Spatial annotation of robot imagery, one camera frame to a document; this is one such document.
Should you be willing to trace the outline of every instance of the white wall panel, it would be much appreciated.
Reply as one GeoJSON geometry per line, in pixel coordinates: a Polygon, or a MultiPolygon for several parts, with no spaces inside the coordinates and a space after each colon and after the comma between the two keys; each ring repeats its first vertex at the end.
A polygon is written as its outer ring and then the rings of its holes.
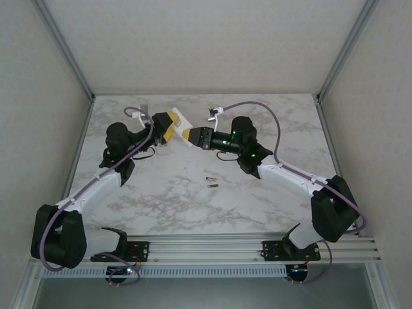
{"type": "Polygon", "coordinates": [[[0,8],[0,308],[30,258],[34,218],[59,200],[87,98],[28,0],[0,8]]]}
{"type": "Polygon", "coordinates": [[[95,93],[316,93],[364,0],[47,0],[95,93]]]}
{"type": "Polygon", "coordinates": [[[381,1],[324,101],[401,308],[412,303],[412,1],[381,1]]]}

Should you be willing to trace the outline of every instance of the black cable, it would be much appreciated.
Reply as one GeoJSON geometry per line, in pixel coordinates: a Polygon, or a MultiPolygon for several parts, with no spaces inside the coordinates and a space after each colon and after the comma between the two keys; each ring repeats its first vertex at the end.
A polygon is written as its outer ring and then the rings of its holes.
{"type": "Polygon", "coordinates": [[[140,158],[132,157],[132,159],[134,159],[134,160],[137,161],[137,160],[143,160],[143,159],[151,158],[152,156],[155,155],[156,151],[155,151],[155,149],[154,149],[153,147],[149,147],[148,149],[152,149],[152,150],[153,150],[153,153],[152,153],[150,156],[141,156],[140,158]]]}
{"type": "Polygon", "coordinates": [[[225,151],[218,151],[218,152],[216,153],[216,156],[217,156],[218,159],[221,160],[221,161],[236,161],[236,160],[239,158],[239,157],[238,157],[238,158],[236,158],[236,159],[222,159],[222,158],[219,157],[219,154],[220,154],[220,153],[226,153],[226,152],[225,152],[225,151]]]}

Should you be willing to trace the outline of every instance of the marble table surface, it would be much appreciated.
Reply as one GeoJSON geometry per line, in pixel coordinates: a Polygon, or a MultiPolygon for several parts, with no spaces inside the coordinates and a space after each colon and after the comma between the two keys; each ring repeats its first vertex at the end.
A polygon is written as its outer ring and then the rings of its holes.
{"type": "MultiPolygon", "coordinates": [[[[150,115],[177,107],[198,127],[212,126],[207,122],[209,108],[246,100],[266,103],[277,114],[281,159],[321,176],[335,174],[311,94],[101,96],[96,99],[72,192],[97,170],[108,125],[123,122],[132,132],[141,130],[138,120],[123,114],[125,107],[147,104],[150,115]]],[[[259,143],[273,149],[276,124],[262,107],[227,111],[220,117],[219,131],[230,132],[231,120],[238,115],[249,116],[259,143]]],[[[114,227],[129,235],[284,232],[311,218],[303,200],[246,175],[236,161],[218,160],[215,151],[189,147],[177,136],[156,150],[152,158],[135,161],[129,181],[91,215],[89,226],[114,227]],[[206,176],[217,178],[219,187],[208,189],[206,176]]]]}

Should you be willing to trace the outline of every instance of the white marble surface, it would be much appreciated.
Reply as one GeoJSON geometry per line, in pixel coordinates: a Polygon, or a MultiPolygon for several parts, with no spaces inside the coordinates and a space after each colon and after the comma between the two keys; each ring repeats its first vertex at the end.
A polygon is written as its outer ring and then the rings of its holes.
{"type": "MultiPolygon", "coordinates": [[[[130,131],[141,130],[137,120],[123,114],[125,107],[148,104],[151,115],[177,107],[198,127],[211,126],[209,108],[246,100],[264,102],[277,114],[280,158],[311,173],[335,174],[311,94],[102,96],[95,103],[72,190],[84,185],[101,162],[108,125],[120,121],[130,131]]],[[[221,116],[219,130],[229,132],[236,115],[250,116],[259,142],[273,149],[276,125],[265,109],[231,109],[221,116]]],[[[129,181],[93,213],[88,225],[115,227],[129,235],[209,234],[281,232],[310,219],[308,206],[288,191],[246,175],[237,162],[218,160],[215,151],[188,147],[177,136],[167,149],[135,163],[129,181]],[[208,189],[206,176],[217,178],[219,187],[208,189]]]]}

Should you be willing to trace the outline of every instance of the purple cable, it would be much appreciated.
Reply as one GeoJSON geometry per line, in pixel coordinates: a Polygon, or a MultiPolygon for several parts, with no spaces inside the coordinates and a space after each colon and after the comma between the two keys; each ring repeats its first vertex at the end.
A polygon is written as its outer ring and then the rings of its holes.
{"type": "MultiPolygon", "coordinates": [[[[113,169],[115,169],[116,167],[118,167],[120,164],[122,164],[125,160],[127,160],[128,158],[130,158],[131,156],[133,156],[150,138],[153,132],[153,128],[154,128],[154,124],[153,124],[153,120],[152,118],[142,109],[140,108],[134,108],[134,107],[128,107],[125,108],[123,110],[123,112],[126,114],[126,116],[131,117],[130,114],[127,113],[127,110],[132,109],[135,111],[139,111],[141,112],[143,115],[145,115],[150,122],[150,131],[148,136],[145,138],[145,140],[143,142],[141,142],[140,144],[138,144],[135,148],[133,148],[128,154],[126,154],[123,159],[121,159],[119,162],[117,162],[114,166],[110,167],[109,169],[105,170],[103,173],[101,173],[98,177],[104,177],[107,173],[109,173],[110,171],[112,171],[113,169]]],[[[49,234],[50,229],[53,226],[53,223],[56,221],[57,217],[60,216],[60,214],[67,208],[70,206],[70,204],[72,204],[75,200],[77,200],[87,189],[89,189],[95,182],[97,182],[98,179],[94,178],[92,179],[87,185],[85,185],[77,194],[74,195],[74,197],[68,201],[66,204],[64,204],[50,219],[49,223],[47,224],[42,238],[40,240],[40,247],[39,247],[39,253],[40,253],[40,260],[41,263],[44,265],[44,267],[46,267],[49,271],[51,272],[59,272],[60,270],[62,270],[64,267],[60,266],[57,268],[54,268],[52,266],[50,266],[49,263],[47,263],[46,258],[44,256],[44,244],[46,243],[46,238],[47,235],[49,234]]]]}
{"type": "MultiPolygon", "coordinates": [[[[107,256],[107,257],[109,257],[109,258],[115,259],[116,261],[119,261],[119,262],[125,264],[126,266],[128,266],[128,267],[130,267],[130,268],[132,268],[132,269],[135,270],[135,272],[136,272],[136,274],[137,274],[137,278],[136,278],[135,280],[133,280],[133,281],[126,281],[126,282],[122,282],[122,283],[115,283],[117,286],[133,285],[133,284],[138,283],[138,282],[140,281],[140,272],[139,272],[140,269],[139,269],[138,267],[133,266],[132,264],[124,261],[123,259],[120,259],[120,258],[117,257],[117,256],[112,255],[111,253],[105,252],[105,253],[101,253],[100,255],[102,255],[102,256],[107,256]]],[[[112,282],[112,280],[111,280],[112,277],[113,277],[119,270],[122,270],[122,269],[123,269],[123,267],[119,267],[119,268],[114,269],[114,271],[112,271],[112,272],[110,273],[110,276],[109,276],[109,283],[110,283],[110,285],[113,284],[113,282],[112,282]]]]}
{"type": "Polygon", "coordinates": [[[332,266],[332,251],[330,250],[330,247],[329,247],[328,243],[325,240],[322,240],[322,242],[325,244],[325,246],[326,246],[326,248],[328,249],[328,252],[329,252],[329,264],[326,267],[326,269],[324,270],[324,272],[322,274],[320,274],[319,276],[313,278],[313,279],[309,279],[309,280],[305,280],[305,281],[293,281],[291,279],[288,279],[289,282],[291,282],[292,284],[294,282],[299,282],[300,285],[307,285],[309,283],[313,283],[313,282],[316,282],[316,281],[322,279],[332,269],[331,268],[331,266],[332,266]]]}
{"type": "MultiPolygon", "coordinates": [[[[225,108],[223,108],[224,111],[231,109],[231,108],[235,108],[238,106],[242,106],[245,104],[254,104],[254,105],[259,105],[262,106],[264,108],[266,108],[269,113],[273,116],[273,118],[275,119],[276,122],[276,126],[277,126],[277,138],[276,138],[276,145],[275,145],[275,149],[273,152],[274,158],[276,163],[280,164],[281,161],[280,159],[277,157],[277,150],[279,148],[279,143],[281,141],[281,126],[279,124],[279,121],[276,117],[276,114],[264,103],[260,103],[260,102],[256,102],[256,101],[246,101],[246,102],[240,102],[240,103],[236,103],[230,106],[227,106],[225,108]]],[[[287,169],[288,171],[306,179],[306,180],[311,180],[311,178],[299,171],[296,171],[293,167],[289,167],[286,164],[283,164],[283,168],[287,169]]],[[[354,232],[359,232],[360,230],[363,230],[366,227],[366,224],[368,223],[367,219],[366,219],[366,215],[364,213],[364,211],[362,211],[358,206],[356,206],[352,201],[350,201],[349,199],[347,199],[347,197],[345,197],[344,195],[342,195],[341,193],[339,193],[338,191],[336,191],[334,188],[330,187],[329,185],[327,185],[326,183],[320,182],[319,180],[315,181],[316,184],[321,185],[322,187],[328,189],[330,192],[334,193],[336,196],[338,196],[339,198],[341,198],[345,203],[347,203],[350,207],[352,207],[362,218],[362,225],[354,230],[347,230],[345,232],[345,234],[351,234],[354,232]]]]}

